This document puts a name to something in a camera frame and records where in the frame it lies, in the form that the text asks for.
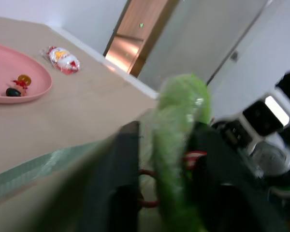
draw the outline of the red candy wrapper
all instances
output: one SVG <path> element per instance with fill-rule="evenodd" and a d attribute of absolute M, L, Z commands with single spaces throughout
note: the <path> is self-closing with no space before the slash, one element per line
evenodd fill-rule
<path fill-rule="evenodd" d="M 62 47 L 51 46 L 42 51 L 42 56 L 65 74 L 72 74 L 79 70 L 79 60 Z"/>

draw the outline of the white wall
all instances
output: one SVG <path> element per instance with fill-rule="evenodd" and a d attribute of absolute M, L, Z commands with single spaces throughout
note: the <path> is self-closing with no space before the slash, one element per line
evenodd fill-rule
<path fill-rule="evenodd" d="M 243 110 L 290 70 L 290 0 L 281 2 L 233 68 L 210 84 L 215 117 Z"/>
<path fill-rule="evenodd" d="M 63 27 L 103 53 L 127 0 L 0 0 L 0 16 Z"/>
<path fill-rule="evenodd" d="M 207 81 L 266 0 L 182 0 L 139 79 L 154 89 L 163 80 L 195 73 Z"/>

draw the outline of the pink plate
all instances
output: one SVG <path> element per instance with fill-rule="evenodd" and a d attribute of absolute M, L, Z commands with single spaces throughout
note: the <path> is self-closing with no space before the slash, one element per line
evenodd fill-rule
<path fill-rule="evenodd" d="M 24 97 L 7 97 L 5 91 L 13 86 L 13 80 L 19 75 L 27 75 L 32 82 Z M 0 103 L 29 102 L 41 97 L 52 86 L 52 78 L 48 71 L 27 55 L 0 45 Z"/>

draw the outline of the black candy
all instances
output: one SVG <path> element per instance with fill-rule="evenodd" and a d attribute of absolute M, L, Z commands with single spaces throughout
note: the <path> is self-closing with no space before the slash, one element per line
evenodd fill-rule
<path fill-rule="evenodd" d="M 20 97 L 21 92 L 19 92 L 17 89 L 14 89 L 14 88 L 8 88 L 5 91 L 5 94 L 8 97 Z"/>

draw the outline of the wrapped candy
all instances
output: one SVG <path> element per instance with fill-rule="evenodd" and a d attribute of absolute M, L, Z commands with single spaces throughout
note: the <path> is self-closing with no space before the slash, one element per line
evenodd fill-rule
<path fill-rule="evenodd" d="M 79 70 L 79 60 L 62 47 L 51 46 L 47 50 L 42 51 L 42 55 L 49 60 L 55 68 L 65 74 L 71 74 Z"/>

